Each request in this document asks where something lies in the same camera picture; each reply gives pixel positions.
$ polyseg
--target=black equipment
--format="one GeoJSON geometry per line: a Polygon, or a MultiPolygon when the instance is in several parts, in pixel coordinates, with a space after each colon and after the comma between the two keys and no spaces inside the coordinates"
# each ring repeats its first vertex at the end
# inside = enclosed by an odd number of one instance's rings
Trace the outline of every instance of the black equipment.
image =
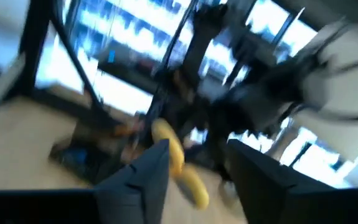
{"type": "MultiPolygon", "coordinates": [[[[99,128],[110,128],[118,122],[103,109],[102,102],[75,56],[57,12],[55,1],[31,1],[20,47],[20,53],[26,53],[28,60],[8,98],[26,95],[68,111],[72,116],[99,128]],[[92,98],[90,110],[34,87],[49,21],[52,21],[61,37],[92,98]]],[[[152,86],[148,89],[155,90],[153,103],[146,115],[142,144],[151,146],[149,125],[160,117],[171,124],[180,138],[194,127],[207,129],[209,133],[202,147],[214,161],[215,170],[224,179],[233,180],[250,224],[358,223],[358,189],[334,190],[279,165],[239,142],[230,141],[227,144],[227,137],[232,132],[249,130],[251,133],[269,135],[274,132],[272,129],[276,123],[299,109],[306,98],[301,89],[302,82],[311,72],[326,65],[318,59],[319,48],[277,65],[273,56],[275,44],[279,42],[277,38],[273,43],[268,43],[252,34],[249,27],[243,24],[245,18],[238,15],[234,7],[226,4],[203,6],[195,13],[186,13],[187,17],[190,15],[194,15],[194,37],[182,65],[168,67],[168,61],[164,60],[155,74],[150,72],[137,79],[133,76],[128,78],[136,86],[144,86],[144,83],[135,84],[138,80],[146,81],[148,86],[152,86]],[[209,42],[223,29],[230,31],[230,46],[237,64],[226,85],[213,85],[211,83],[216,81],[201,79],[198,70],[209,42]],[[249,74],[244,81],[232,86],[232,80],[243,65],[250,67],[249,74]],[[211,89],[219,94],[212,95],[211,89]],[[282,106],[287,103],[292,103],[292,106],[280,113],[282,106]]],[[[174,45],[177,37],[175,35],[171,45],[174,45]]],[[[165,58],[169,58],[169,49],[165,58]]],[[[89,223],[159,223],[168,175],[166,148],[166,141],[158,143],[94,190],[0,192],[0,219],[18,220],[27,216],[35,222],[80,218],[89,223]],[[133,203],[124,206],[120,203],[122,201],[133,203]]],[[[86,167],[88,164],[74,160],[72,165],[86,167]]]]}
{"type": "Polygon", "coordinates": [[[2,190],[0,223],[160,223],[168,147],[160,141],[94,189],[2,190]]]}
{"type": "Polygon", "coordinates": [[[74,141],[65,148],[54,146],[50,158],[93,185],[99,184],[125,165],[121,154],[109,154],[92,142],[74,141]]]}

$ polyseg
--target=banana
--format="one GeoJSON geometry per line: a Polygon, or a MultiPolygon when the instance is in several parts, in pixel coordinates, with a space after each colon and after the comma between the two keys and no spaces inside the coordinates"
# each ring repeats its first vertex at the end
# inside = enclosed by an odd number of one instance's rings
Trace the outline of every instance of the banana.
{"type": "Polygon", "coordinates": [[[155,120],[151,125],[151,133],[154,142],[162,139],[169,140],[169,173],[172,177],[180,175],[184,165],[183,147],[169,123],[165,119],[155,120]]]}
{"type": "Polygon", "coordinates": [[[169,140],[169,175],[181,180],[188,187],[197,209],[206,209],[209,204],[208,191],[194,167],[184,164],[183,147],[170,124],[164,119],[157,119],[151,125],[151,132],[154,142],[169,140]]]}

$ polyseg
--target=bright window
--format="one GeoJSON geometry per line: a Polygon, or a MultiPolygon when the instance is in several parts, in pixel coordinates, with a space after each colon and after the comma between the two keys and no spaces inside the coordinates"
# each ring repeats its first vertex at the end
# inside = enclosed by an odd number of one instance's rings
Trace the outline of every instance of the bright window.
{"type": "Polygon", "coordinates": [[[289,13],[272,0],[258,0],[253,7],[247,24],[251,23],[251,31],[262,33],[267,40],[273,40],[283,26],[289,13]]]}
{"type": "Polygon", "coordinates": [[[301,21],[294,21],[286,31],[282,41],[291,46],[290,56],[295,56],[317,34],[301,21]]]}

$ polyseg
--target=beige floor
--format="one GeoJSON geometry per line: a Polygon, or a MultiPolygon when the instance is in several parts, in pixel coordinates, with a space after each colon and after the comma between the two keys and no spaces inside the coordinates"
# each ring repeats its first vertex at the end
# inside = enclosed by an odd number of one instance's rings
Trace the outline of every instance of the beige floor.
{"type": "MultiPolygon", "coordinates": [[[[87,187],[47,160],[53,142],[70,134],[75,120],[19,98],[0,108],[0,189],[66,189],[87,187]]],[[[233,216],[217,193],[219,178],[199,170],[210,193],[210,206],[196,211],[169,183],[163,223],[245,223],[233,216]]]]}

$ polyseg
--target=blue light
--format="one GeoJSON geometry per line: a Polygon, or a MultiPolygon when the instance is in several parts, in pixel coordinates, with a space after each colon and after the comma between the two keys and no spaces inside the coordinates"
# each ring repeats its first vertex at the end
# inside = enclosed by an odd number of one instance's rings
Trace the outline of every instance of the blue light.
{"type": "Polygon", "coordinates": [[[110,54],[109,54],[109,56],[108,56],[108,63],[114,62],[114,58],[115,58],[115,51],[114,51],[114,50],[111,50],[111,51],[110,51],[110,54]]]}

